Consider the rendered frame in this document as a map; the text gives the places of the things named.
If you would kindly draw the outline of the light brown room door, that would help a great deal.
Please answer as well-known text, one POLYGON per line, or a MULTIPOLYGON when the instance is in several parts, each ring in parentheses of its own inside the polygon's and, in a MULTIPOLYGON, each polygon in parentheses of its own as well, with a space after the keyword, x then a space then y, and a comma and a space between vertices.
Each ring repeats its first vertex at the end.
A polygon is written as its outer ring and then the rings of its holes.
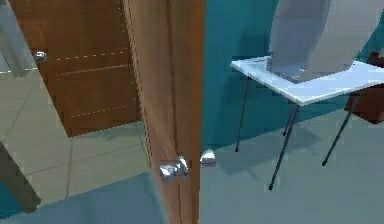
POLYGON ((170 224, 199 224, 206 0, 123 0, 145 137, 170 224), (187 177, 159 166, 183 156, 187 177))

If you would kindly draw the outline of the silver round door knob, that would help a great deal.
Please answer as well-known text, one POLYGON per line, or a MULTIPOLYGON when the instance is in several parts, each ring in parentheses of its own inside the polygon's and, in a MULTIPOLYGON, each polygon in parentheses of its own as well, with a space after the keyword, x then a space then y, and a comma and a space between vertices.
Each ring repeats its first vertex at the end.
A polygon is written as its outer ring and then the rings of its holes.
POLYGON ((204 151, 200 157, 202 167, 214 167, 217 164, 215 152, 211 149, 204 151))
POLYGON ((45 62, 48 59, 48 55, 44 51, 37 51, 33 55, 34 61, 36 64, 45 62))
POLYGON ((173 164, 161 164, 159 166, 160 179, 164 183, 170 182, 175 177, 187 177, 189 168, 183 156, 179 156, 173 164))

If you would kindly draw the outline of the dark brown panelled door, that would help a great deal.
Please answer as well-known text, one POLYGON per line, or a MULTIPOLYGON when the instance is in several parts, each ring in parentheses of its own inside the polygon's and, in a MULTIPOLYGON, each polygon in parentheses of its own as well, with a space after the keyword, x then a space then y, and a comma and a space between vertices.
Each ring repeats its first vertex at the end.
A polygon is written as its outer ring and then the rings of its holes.
POLYGON ((69 137, 139 121, 123 0, 8 0, 69 137))

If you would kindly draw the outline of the white table with black legs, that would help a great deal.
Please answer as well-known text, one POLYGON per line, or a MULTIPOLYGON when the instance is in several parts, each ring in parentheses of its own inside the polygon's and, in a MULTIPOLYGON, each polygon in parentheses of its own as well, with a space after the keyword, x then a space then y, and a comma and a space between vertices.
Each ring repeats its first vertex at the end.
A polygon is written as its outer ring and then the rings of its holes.
MULTIPOLYGON (((267 62, 270 59, 270 56, 263 56, 244 60, 235 60, 230 63, 230 66, 245 75, 247 80, 255 80, 259 84, 283 96, 294 104, 290 118, 285 126, 284 144, 280 151, 279 159, 269 184, 269 189, 272 190, 290 140, 298 108, 300 106, 310 105, 323 100, 338 97, 340 95, 348 93, 352 94, 368 87, 384 84, 384 68, 360 61, 354 61, 352 66, 346 71, 337 72, 311 81, 295 84, 269 72, 267 70, 267 62)), ((342 132, 344 131, 357 106, 357 103, 359 102, 361 95, 355 93, 355 96, 356 98, 352 103, 351 111, 346 115, 329 151, 322 161, 323 166, 327 164, 329 157, 331 156, 342 132)))

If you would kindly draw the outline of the grey curved object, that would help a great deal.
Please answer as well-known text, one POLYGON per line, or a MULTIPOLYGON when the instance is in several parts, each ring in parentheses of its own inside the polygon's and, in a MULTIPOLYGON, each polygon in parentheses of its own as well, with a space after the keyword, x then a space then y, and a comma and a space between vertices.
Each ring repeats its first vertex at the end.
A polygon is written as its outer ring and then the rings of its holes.
POLYGON ((348 70, 383 11, 384 0, 279 0, 267 70, 294 83, 348 70))

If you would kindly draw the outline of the dark brown cabinet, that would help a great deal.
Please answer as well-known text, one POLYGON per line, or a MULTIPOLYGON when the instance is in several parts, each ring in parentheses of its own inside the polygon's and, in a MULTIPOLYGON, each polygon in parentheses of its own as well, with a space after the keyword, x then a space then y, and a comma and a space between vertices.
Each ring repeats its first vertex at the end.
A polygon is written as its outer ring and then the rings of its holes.
POLYGON ((384 122, 384 83, 375 85, 353 93, 345 107, 345 111, 352 109, 353 101, 360 96, 353 114, 371 124, 384 122))

